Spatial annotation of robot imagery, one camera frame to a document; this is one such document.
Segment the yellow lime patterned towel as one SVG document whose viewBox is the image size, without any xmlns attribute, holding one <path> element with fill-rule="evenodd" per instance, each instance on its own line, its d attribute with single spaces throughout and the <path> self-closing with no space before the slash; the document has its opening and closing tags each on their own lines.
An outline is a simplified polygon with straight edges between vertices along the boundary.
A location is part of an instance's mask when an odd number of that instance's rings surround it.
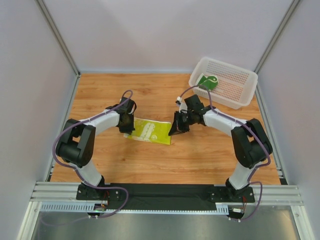
<svg viewBox="0 0 320 240">
<path fill-rule="evenodd" d="M 169 136 L 169 131 L 171 126 L 170 122 L 135 117 L 135 130 L 131 134 L 124 133 L 123 136 L 135 141 L 170 145 L 171 137 Z"/>
</svg>

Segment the green cream patterned towel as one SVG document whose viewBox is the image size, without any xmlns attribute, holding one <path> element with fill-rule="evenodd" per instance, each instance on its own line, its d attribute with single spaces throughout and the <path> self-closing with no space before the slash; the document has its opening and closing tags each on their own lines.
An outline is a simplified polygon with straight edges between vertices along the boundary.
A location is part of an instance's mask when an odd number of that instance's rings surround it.
<svg viewBox="0 0 320 240">
<path fill-rule="evenodd" d="M 215 75 L 205 75 L 201 73 L 196 81 L 197 86 L 204 86 L 209 91 L 214 90 L 219 84 L 219 79 Z"/>
</svg>

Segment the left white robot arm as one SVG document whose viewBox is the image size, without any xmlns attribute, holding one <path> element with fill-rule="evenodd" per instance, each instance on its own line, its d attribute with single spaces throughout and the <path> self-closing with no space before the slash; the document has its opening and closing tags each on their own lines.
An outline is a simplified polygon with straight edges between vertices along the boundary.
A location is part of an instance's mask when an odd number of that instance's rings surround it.
<svg viewBox="0 0 320 240">
<path fill-rule="evenodd" d="M 56 162 L 75 170 L 82 183 L 92 189 L 106 188 L 103 176 L 95 167 L 92 157 L 95 138 L 102 132 L 117 127 L 122 134 L 132 134 L 134 128 L 135 101 L 122 97 L 120 103 L 107 107 L 101 113 L 83 120 L 69 119 L 53 146 Z"/>
</svg>

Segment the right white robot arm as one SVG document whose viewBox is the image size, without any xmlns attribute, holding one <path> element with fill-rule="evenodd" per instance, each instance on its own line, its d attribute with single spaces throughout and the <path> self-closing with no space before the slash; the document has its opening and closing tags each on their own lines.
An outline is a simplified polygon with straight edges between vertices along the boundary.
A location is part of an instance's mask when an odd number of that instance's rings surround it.
<svg viewBox="0 0 320 240">
<path fill-rule="evenodd" d="M 200 124 L 231 137 L 237 164 L 225 186 L 230 197 L 242 194 L 255 172 L 271 163 L 273 148 L 261 122 L 230 116 L 211 104 L 204 106 L 196 94 L 185 99 L 179 96 L 175 102 L 179 110 L 174 112 L 168 135 L 187 133 L 191 125 Z"/>
</svg>

